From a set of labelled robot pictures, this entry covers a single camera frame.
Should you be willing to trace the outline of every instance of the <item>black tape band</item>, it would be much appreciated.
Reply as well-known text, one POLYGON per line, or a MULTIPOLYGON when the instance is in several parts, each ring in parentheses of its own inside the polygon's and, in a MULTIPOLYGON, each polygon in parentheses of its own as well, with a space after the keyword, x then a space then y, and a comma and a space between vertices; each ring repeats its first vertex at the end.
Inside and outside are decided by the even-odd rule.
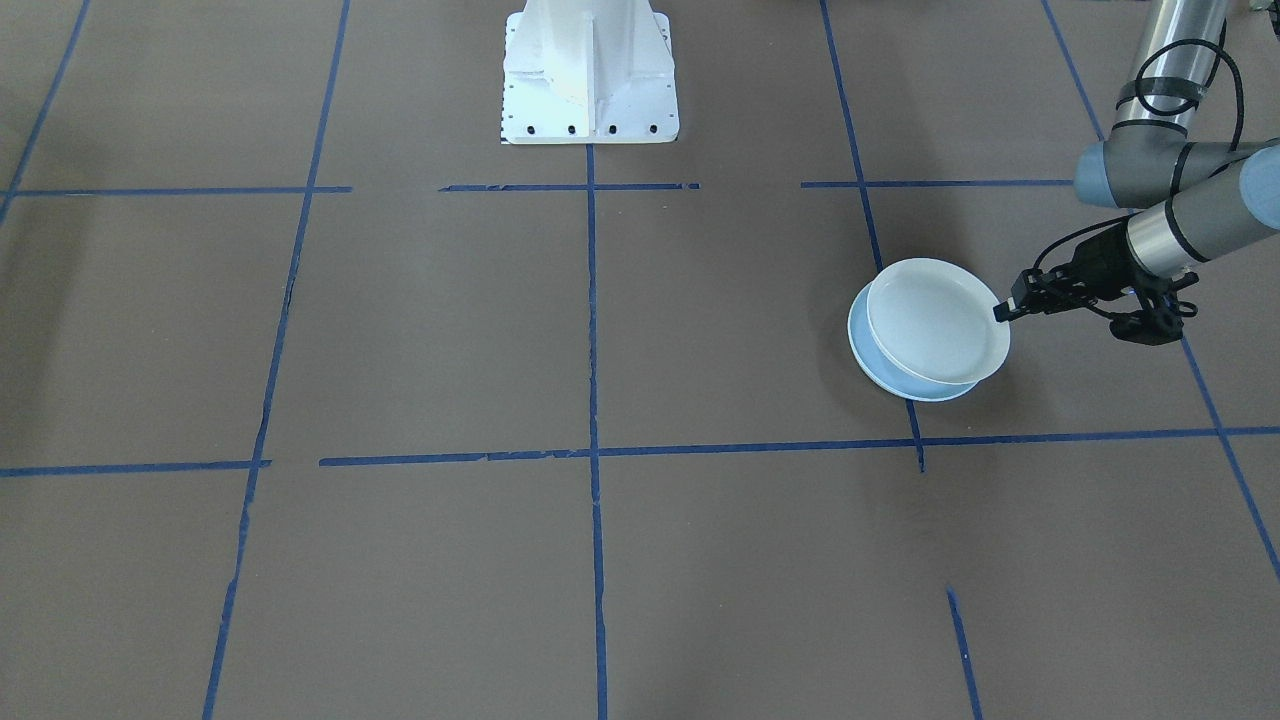
POLYGON ((1192 154, 1192 147, 1196 147, 1194 142, 1188 142, 1183 146, 1183 151, 1178 154, 1178 163, 1174 165, 1174 181, 1169 183, 1169 195, 1174 196, 1183 190, 1183 170, 1187 169, 1187 158, 1192 154))
POLYGON ((1187 137, 1187 128, 1184 128, 1178 123, 1167 123, 1165 120, 1125 120, 1123 123, 1116 123, 1111 126, 1111 129, 1126 128, 1129 126, 1155 126, 1158 128, 1169 128, 1172 131, 1178 131, 1183 137, 1187 137))
POLYGON ((1138 94, 1148 99, 1157 95, 1178 97, 1199 105, 1201 100, 1204 100, 1204 95, 1208 94, 1208 88, 1198 82, 1180 77, 1144 77, 1137 83, 1129 81, 1120 88, 1120 99, 1116 100, 1116 108, 1130 100, 1135 100, 1138 94))
POLYGON ((1181 246, 1183 251, 1190 255, 1197 263, 1208 263, 1208 258, 1201 255, 1192 247, 1188 242, 1187 236, 1183 234, 1183 228, 1178 224, 1178 218, 1174 217, 1174 200, 1170 197, 1165 201, 1165 220, 1169 222, 1169 229, 1174 233, 1174 240, 1181 246))

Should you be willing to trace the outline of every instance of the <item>light blue plate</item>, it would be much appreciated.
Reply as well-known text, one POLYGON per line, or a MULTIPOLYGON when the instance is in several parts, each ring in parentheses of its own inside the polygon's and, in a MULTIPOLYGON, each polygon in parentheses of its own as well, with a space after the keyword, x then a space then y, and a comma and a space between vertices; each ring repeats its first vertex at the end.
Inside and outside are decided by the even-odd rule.
POLYGON ((906 400, 942 402, 960 397, 978 384, 933 383, 918 378, 890 361, 876 345, 876 338, 872 337, 872 328, 867 319, 865 287, 858 293, 854 306, 849 309, 849 345, 854 348, 858 364, 872 382, 906 400))

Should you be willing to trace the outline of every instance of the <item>silver arm segment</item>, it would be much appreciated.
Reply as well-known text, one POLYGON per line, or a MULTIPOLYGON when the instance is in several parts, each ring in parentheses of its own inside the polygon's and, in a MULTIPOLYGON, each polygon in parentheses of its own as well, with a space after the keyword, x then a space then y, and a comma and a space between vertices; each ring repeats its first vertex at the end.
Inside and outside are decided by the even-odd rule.
MULTIPOLYGON (((1148 209, 1051 245, 1019 274, 1010 300, 993 307, 998 322, 1087 309, 1111 320, 1119 340, 1174 342, 1183 337, 1183 320, 1197 313, 1178 297, 1199 279, 1192 268, 1280 231, 1280 138, 1239 143, 1238 124, 1230 143, 1187 142, 1221 51, 1215 40, 1224 33, 1226 6, 1228 0, 1152 3, 1111 137, 1084 152, 1075 178, 1085 202, 1148 209), (1041 266, 1050 250, 1098 228, 1106 229, 1080 241, 1069 263, 1041 266), (1139 310, 1097 307, 1126 293, 1139 310)), ((1235 74, 1234 60, 1224 61, 1235 74)))
MULTIPOLYGON (((1221 40, 1229 0, 1155 0, 1147 15, 1130 78, 1147 59, 1172 42, 1221 40)), ((1115 123, 1106 142, 1088 147, 1076 165, 1075 190, 1083 202, 1105 208, 1151 208, 1210 176, 1228 163, 1280 143, 1187 142, 1204 99, 1215 55, 1203 46, 1169 50, 1121 88, 1115 123), (1185 108, 1175 115, 1162 113, 1185 108)))

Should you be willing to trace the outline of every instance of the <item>gray joint cap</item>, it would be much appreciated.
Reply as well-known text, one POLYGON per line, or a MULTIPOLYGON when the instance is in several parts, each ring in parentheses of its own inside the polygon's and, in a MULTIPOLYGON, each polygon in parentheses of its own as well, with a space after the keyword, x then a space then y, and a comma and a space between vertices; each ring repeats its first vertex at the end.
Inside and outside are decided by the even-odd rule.
POLYGON ((1244 161, 1240 197, 1260 223, 1280 231, 1280 146, 1260 150, 1244 161))
POLYGON ((1075 196, 1080 202, 1100 208, 1119 208, 1107 179, 1107 161, 1102 142, 1094 142, 1084 149, 1080 161, 1075 164, 1075 196))

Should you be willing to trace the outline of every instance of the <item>blue painter's tape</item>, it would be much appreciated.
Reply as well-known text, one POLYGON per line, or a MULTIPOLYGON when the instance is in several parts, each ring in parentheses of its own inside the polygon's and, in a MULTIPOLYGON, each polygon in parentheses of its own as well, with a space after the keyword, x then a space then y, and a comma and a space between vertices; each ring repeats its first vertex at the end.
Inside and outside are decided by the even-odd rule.
MULTIPOLYGON (((311 188, 316 195, 344 195, 351 186, 324 186, 311 188)), ((22 190, 18 197, 168 197, 187 195, 305 195, 306 187, 127 187, 83 190, 22 190)))
POLYGON ((960 664, 964 667, 964 684, 969 688, 969 708, 973 720, 982 720, 982 700, 978 697, 978 680, 973 673, 973 657, 969 655, 969 638, 964 632, 964 618, 960 616, 960 598, 956 591, 947 585, 947 605, 951 606, 951 624, 956 630, 956 644, 960 647, 960 664))
POLYGON ((202 720, 212 720, 214 706, 218 702, 218 684, 221 679, 223 661, 227 657, 227 641, 230 635, 232 614, 236 609, 236 592, 239 587, 241 570, 244 565, 244 547, 248 542, 250 506, 253 505, 253 496, 257 492, 259 471, 262 468, 262 451, 266 446, 266 433, 271 423, 271 404, 275 400, 275 386, 280 373, 280 357, 284 354, 284 337, 289 327, 289 307, 293 302, 293 288, 298 278, 298 268, 302 261, 302 245, 307 234, 307 223, 311 215, 311 200, 315 196, 316 177, 320 173, 320 156, 324 152, 325 133, 329 128, 329 110, 333 108, 334 86, 338 83, 338 68, 342 61, 343 38, 347 33, 347 19, 351 17, 351 0, 343 0, 342 15, 338 19, 338 32, 334 38, 333 58, 329 61, 329 79, 325 85, 324 102, 320 106, 320 122, 316 127, 315 143, 311 151, 311 168, 307 173, 307 192, 302 195, 302 210, 298 215, 298 231, 293 240, 293 254, 289 260, 289 274, 284 283, 284 299, 280 304, 280 319, 275 329, 275 345, 271 351, 271 366, 266 374, 266 389, 262 393, 262 421, 253 441, 253 457, 248 469, 248 480, 244 483, 244 503, 241 506, 239 534, 236 543, 236 569, 232 579, 227 584, 227 596, 223 600, 223 615, 218 626, 218 642, 214 646, 212 666, 209 670, 209 687, 205 691, 205 706, 202 720))
POLYGON ((58 96, 58 88, 63 86, 63 78, 67 77, 67 67, 70 65, 72 54, 76 53, 76 45, 79 42, 81 31, 84 29, 84 18, 88 15, 90 0, 83 0, 81 3, 79 14, 76 15, 76 24, 72 27, 72 36, 67 41, 67 50, 63 51, 63 59, 58 63, 58 72, 54 73, 54 82, 49 86, 49 92, 45 95, 45 102, 40 106, 40 113, 36 115, 36 122, 31 128, 31 135, 27 136, 27 145, 22 149, 22 158, 18 160, 18 168, 13 173, 13 179, 9 182, 9 193, 5 195, 4 201, 0 202, 0 225, 4 224, 5 218, 9 217, 9 208, 13 206, 13 200, 17 197, 18 190, 22 187, 22 178, 27 174, 27 167, 31 165, 31 156, 36 151, 36 142, 40 140, 40 132, 45 128, 45 122, 49 120, 49 111, 54 106, 54 97, 58 96))
POLYGON ((1048 6, 1048 0, 1041 0, 1041 5, 1044 8, 1044 15, 1048 18, 1048 24, 1053 29, 1053 37, 1057 38, 1057 46, 1062 51, 1062 58, 1066 60, 1066 68, 1071 72, 1071 79, 1075 81, 1075 91, 1080 94, 1080 101, 1084 102, 1084 110, 1089 114, 1089 122, 1093 124, 1093 132, 1098 136, 1098 140, 1106 140, 1102 135, 1102 124, 1098 123, 1098 115, 1093 111, 1093 102, 1089 102, 1089 95, 1084 91, 1084 82, 1080 81, 1080 72, 1075 69, 1075 60, 1071 59, 1071 50, 1066 46, 1066 37, 1062 36, 1062 28, 1057 24, 1057 17, 1053 15, 1053 9, 1048 6))
POLYGON ((49 478, 65 475, 133 475, 148 473, 197 473, 247 470, 248 460, 215 462, 141 462, 133 465, 59 465, 47 468, 0 468, 0 478, 49 478))
POLYGON ((1204 407, 1208 409, 1208 415, 1213 420, 1213 428, 1216 429, 1219 442, 1222 445, 1222 452, 1226 454, 1226 461, 1231 466, 1231 474, 1235 475, 1235 484, 1240 488, 1244 506, 1249 510, 1249 516, 1253 519, 1253 528, 1258 533, 1258 539, 1262 541, 1262 548, 1267 553, 1267 560, 1271 561, 1271 569, 1275 571, 1276 580, 1280 580, 1280 556, 1276 555, 1276 546, 1271 542, 1271 533, 1267 532, 1267 525, 1262 521, 1262 514, 1258 512, 1258 503, 1253 500, 1253 491, 1249 489, 1249 483, 1244 478, 1244 470, 1240 469, 1240 462, 1235 456, 1235 448, 1231 447, 1229 433, 1222 427, 1222 419, 1217 414, 1217 405, 1208 392, 1208 383, 1204 382, 1204 374, 1201 373, 1196 352, 1192 351, 1192 343, 1185 337, 1183 338, 1183 352, 1192 366, 1192 375, 1196 378, 1197 387, 1199 387, 1204 407))
POLYGON ((518 450, 511 452, 443 452, 435 455, 378 455, 323 457, 321 468, 353 468, 365 465, 440 465, 449 462, 504 462, 512 460, 567 460, 586 457, 589 450, 518 450))
POLYGON ((451 184, 440 192, 582 192, 585 184, 451 184))

